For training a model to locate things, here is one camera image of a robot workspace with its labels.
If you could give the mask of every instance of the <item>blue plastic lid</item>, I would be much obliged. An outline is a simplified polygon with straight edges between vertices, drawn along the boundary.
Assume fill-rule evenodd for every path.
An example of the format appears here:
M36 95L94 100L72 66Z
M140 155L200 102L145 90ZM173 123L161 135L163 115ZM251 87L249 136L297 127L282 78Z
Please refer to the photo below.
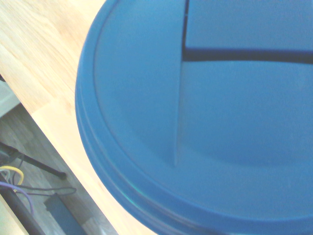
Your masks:
M75 95L115 199L158 234L311 234L312 22L309 0L107 0Z

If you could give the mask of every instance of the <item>wire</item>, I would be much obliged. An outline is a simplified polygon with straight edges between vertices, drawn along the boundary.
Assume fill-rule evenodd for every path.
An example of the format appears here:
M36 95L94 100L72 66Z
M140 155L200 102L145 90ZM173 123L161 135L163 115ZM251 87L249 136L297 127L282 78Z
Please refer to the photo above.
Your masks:
M0 172L5 171L6 175L5 175L5 180L8 181L10 179L10 170L8 169L0 169Z
M23 182L23 180L24 180L24 174L23 174L23 172L22 172L20 169L18 169L18 168L16 168L16 167L13 167L13 166L10 166L10 165L0 166L0 169L13 170L13 171L19 173L19 175L21 176L21 178L20 178L20 181L18 182L18 185L21 185L21 183Z
M25 155L23 154L22 157L21 157L21 162L20 162L20 164L19 164L19 166L18 166L18 169L21 168L21 165L22 165L23 162L24 162L24 157L25 157ZM16 174L16 172L14 172L14 174L13 174L13 176L12 176L12 184L13 184L13 185L15 185L15 183L14 183L15 174Z
M5 182L0 182L0 186L4 186L4 187L7 187L7 188L12 188L12 189L15 189L15 190L21 192L22 194L24 194L24 196L28 199L28 202L29 202L30 213L31 213L31 215L34 215L33 202L31 201L29 195L23 189L21 189L20 187L15 186L15 185L11 185L11 184L5 183Z
M36 191L57 191L57 190L65 190L65 189L70 189L73 190L73 192L68 192L68 193L57 193L59 196L68 196L71 194L74 194L77 189L74 187L61 187L61 188L33 188L33 187L29 187L29 186L19 186L20 188L25 188L25 189L29 189L29 190L36 190ZM28 195L37 195L37 196L52 196L53 194L40 194L40 193L28 193Z

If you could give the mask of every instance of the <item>blue bucket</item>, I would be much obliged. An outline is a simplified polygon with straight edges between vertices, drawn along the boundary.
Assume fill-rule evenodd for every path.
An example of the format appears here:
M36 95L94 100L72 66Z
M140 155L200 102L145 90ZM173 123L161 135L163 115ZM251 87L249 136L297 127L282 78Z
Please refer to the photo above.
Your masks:
M107 0L81 54L90 162L162 235L313 233L313 8Z

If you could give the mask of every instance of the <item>purple wire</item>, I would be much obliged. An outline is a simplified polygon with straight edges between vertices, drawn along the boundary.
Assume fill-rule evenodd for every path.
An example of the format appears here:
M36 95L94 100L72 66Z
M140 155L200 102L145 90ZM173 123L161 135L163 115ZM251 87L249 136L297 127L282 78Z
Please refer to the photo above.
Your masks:
M31 215L34 215L33 202L31 201L29 195L23 189L21 189L19 187L16 187L15 185L11 185L11 184L5 183L5 182L0 182L0 186L16 189L17 191L20 191L22 194L24 194L24 196L28 199Z

